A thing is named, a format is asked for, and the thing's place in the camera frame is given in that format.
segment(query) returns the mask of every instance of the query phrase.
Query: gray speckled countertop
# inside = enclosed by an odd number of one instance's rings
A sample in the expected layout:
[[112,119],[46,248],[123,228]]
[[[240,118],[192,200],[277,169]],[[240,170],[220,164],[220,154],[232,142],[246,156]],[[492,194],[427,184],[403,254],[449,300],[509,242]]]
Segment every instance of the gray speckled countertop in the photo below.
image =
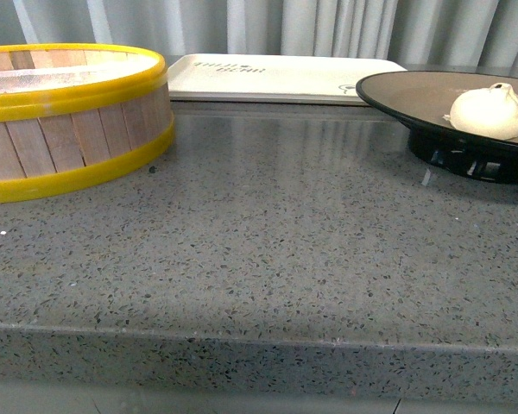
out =
[[0,378],[518,402],[518,185],[370,108],[174,110],[149,166],[0,205]]

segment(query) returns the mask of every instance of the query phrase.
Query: curtain fold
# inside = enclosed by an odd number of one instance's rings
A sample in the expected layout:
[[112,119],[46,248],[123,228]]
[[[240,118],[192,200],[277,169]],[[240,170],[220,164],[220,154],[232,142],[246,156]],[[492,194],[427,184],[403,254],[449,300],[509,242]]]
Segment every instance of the curtain fold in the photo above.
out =
[[518,68],[518,0],[0,0],[0,44]]

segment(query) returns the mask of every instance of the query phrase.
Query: wooden slat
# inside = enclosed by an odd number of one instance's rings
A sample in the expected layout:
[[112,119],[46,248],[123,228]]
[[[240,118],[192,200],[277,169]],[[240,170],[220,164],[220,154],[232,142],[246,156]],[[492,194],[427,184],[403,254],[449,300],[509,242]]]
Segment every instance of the wooden slat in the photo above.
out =
[[155,104],[157,105],[160,116],[160,127],[163,132],[173,121],[173,112],[171,111],[171,101],[169,99],[169,89],[164,84],[155,95]]
[[87,65],[99,65],[104,63],[104,56],[100,50],[85,50],[85,59]]
[[46,50],[31,50],[30,53],[36,69],[54,67],[50,52]]
[[113,50],[102,51],[103,62],[126,62],[127,54],[125,52],[115,52]]
[[0,122],[0,180],[25,177],[4,122]]
[[39,122],[58,173],[85,166],[70,115],[44,117]]
[[33,58],[29,50],[18,50],[9,53],[14,69],[35,69]]
[[124,123],[129,133],[130,148],[138,148],[147,142],[146,123],[140,108],[140,99],[132,99],[121,105],[123,106]]
[[127,53],[128,62],[139,62],[142,60],[142,56],[138,53]]
[[161,93],[161,91],[155,90],[140,98],[142,115],[146,125],[146,141],[152,141],[161,132],[160,115],[155,102],[155,95],[158,92]]
[[14,66],[11,64],[8,52],[0,52],[0,71],[13,71]]
[[107,147],[98,111],[75,112],[71,114],[71,118],[85,164],[90,166],[110,159],[110,150]]
[[38,120],[9,121],[6,126],[27,177],[55,173],[52,156]]
[[124,124],[123,108],[120,103],[104,106],[99,109],[105,139],[111,157],[126,154],[130,151],[129,134]]
[[69,67],[86,65],[84,50],[50,50],[54,67]]

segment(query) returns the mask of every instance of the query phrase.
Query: black plate stand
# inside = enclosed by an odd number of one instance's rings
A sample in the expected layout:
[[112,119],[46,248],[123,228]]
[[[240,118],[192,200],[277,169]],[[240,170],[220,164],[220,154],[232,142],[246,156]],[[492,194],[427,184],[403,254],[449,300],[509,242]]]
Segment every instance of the black plate stand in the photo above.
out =
[[459,141],[449,142],[433,131],[415,128],[408,136],[408,147],[421,160],[451,173],[492,183],[518,184],[518,158],[492,154],[487,148]]

